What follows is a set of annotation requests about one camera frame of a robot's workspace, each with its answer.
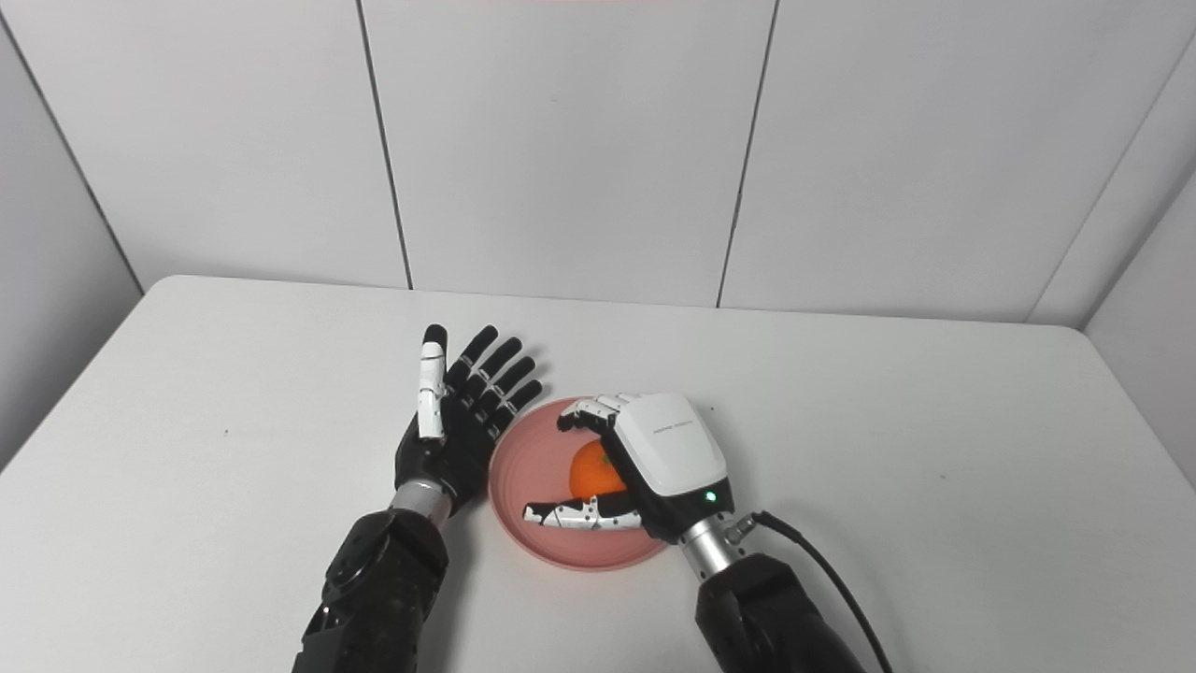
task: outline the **robotic hand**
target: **robotic hand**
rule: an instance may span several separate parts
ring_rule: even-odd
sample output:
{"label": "robotic hand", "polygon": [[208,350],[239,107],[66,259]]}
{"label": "robotic hand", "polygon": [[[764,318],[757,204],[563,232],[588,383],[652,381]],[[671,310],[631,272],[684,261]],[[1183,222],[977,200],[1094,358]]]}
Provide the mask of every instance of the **robotic hand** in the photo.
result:
{"label": "robotic hand", "polygon": [[529,503],[525,520],[596,531],[642,525],[648,536],[679,545],[702,582],[695,619],[727,673],[864,672],[793,570],[739,546],[755,524],[733,521],[722,452],[683,396],[578,400],[557,428],[578,427],[600,436],[628,490],[588,502]]}
{"label": "robotic hand", "polygon": [[423,622],[448,568],[440,527],[486,484],[499,436],[539,393],[536,363],[486,326],[445,372],[447,332],[428,326],[415,417],[395,454],[390,508],[358,520],[325,574],[293,673],[411,673]]}

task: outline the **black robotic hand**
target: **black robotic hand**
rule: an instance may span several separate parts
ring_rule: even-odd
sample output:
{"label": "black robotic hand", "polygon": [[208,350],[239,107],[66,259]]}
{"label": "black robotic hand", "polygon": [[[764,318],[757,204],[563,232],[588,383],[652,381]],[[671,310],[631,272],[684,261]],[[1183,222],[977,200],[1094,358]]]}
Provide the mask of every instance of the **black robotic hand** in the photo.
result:
{"label": "black robotic hand", "polygon": [[[536,380],[519,387],[536,368],[536,362],[527,356],[494,380],[523,349],[519,339],[511,338],[483,362],[482,356],[498,336],[499,330],[494,325],[478,331],[444,374],[443,386],[434,380],[434,374],[425,377],[421,368],[421,411],[411,418],[395,453],[396,490],[407,483],[441,485],[448,491],[452,514],[456,514],[484,488],[495,443],[519,411],[543,390]],[[425,332],[423,342],[425,361],[435,357],[437,349],[429,348],[433,344],[439,347],[443,359],[447,332],[439,324],[432,324]],[[425,411],[422,405],[429,397],[439,403],[439,428],[433,420],[433,430],[421,433],[420,414]],[[439,436],[425,436],[429,433]]]}
{"label": "black robotic hand", "polygon": [[324,575],[321,605],[293,673],[413,673],[423,622],[448,569],[445,520],[486,484],[495,443],[542,387],[536,363],[508,339],[481,367],[499,331],[486,326],[444,369],[447,334],[423,336],[415,418],[395,454],[395,498],[358,520]]}

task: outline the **white robotic hand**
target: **white robotic hand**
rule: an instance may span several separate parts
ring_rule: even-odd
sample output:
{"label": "white robotic hand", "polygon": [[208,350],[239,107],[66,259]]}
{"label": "white robotic hand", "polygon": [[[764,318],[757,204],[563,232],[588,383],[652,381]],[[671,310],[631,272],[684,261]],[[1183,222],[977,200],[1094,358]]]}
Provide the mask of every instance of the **white robotic hand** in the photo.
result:
{"label": "white robotic hand", "polygon": [[728,519],[734,510],[722,452],[679,393],[578,400],[561,414],[557,428],[597,433],[628,490],[590,501],[529,503],[529,521],[588,530],[642,525],[651,537],[678,544],[695,525]]}

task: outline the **orange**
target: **orange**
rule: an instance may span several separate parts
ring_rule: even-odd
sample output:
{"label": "orange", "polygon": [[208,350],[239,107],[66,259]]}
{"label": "orange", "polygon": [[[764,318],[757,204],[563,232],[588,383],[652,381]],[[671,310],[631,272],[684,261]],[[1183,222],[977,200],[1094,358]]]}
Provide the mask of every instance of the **orange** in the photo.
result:
{"label": "orange", "polygon": [[602,442],[590,442],[578,449],[573,465],[569,466],[569,492],[574,498],[590,500],[592,496],[626,490],[627,484],[618,478]]}

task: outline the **robotic finger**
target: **robotic finger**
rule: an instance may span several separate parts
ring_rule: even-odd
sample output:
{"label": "robotic finger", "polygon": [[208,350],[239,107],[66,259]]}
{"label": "robotic finger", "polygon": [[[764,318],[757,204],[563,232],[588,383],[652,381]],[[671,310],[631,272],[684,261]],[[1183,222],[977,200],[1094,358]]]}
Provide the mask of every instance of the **robotic finger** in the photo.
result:
{"label": "robotic finger", "polygon": [[465,347],[465,350],[460,353],[460,357],[457,359],[457,362],[445,374],[445,387],[448,393],[456,393],[465,385],[465,379],[469,378],[469,373],[474,369],[474,366],[482,359],[486,349],[489,349],[490,344],[498,338],[499,330],[493,324],[487,324],[474,336],[474,339]]}
{"label": "robotic finger", "polygon": [[539,381],[535,379],[529,384],[524,384],[521,388],[511,393],[511,396],[499,404],[498,409],[494,410],[487,418],[486,432],[489,433],[490,438],[498,441],[499,436],[506,432],[511,422],[514,421],[515,416],[527,406],[532,400],[536,399],[544,391],[544,387]]}
{"label": "robotic finger", "polygon": [[531,374],[531,371],[536,369],[536,361],[527,356],[524,356],[515,365],[507,368],[507,372],[499,378],[489,388],[482,393],[477,403],[472,406],[470,411],[477,415],[480,418],[490,417],[502,399],[507,397],[508,393],[520,383],[525,377]]}
{"label": "robotic finger", "polygon": [[423,332],[423,347],[420,350],[420,394],[415,405],[416,424],[421,440],[445,439],[444,418],[440,416],[440,400],[445,397],[445,349],[448,347],[448,332],[439,324],[429,324]]}
{"label": "robotic finger", "polygon": [[462,391],[462,404],[466,409],[474,408],[483,397],[483,393],[490,387],[490,383],[494,377],[499,374],[507,362],[511,361],[520,350],[523,349],[523,342],[512,336],[502,343],[501,347],[494,350],[490,357],[486,359],[486,362],[474,372],[465,381],[465,387]]}
{"label": "robotic finger", "polygon": [[556,420],[556,429],[562,433],[574,428],[591,428],[593,426],[614,428],[615,418],[623,408],[633,400],[642,398],[636,393],[618,393],[615,396],[598,396],[597,398],[584,398],[574,400],[565,408]]}
{"label": "robotic finger", "polygon": [[643,526],[627,491],[573,498],[559,503],[527,503],[524,521],[574,531],[630,531]]}

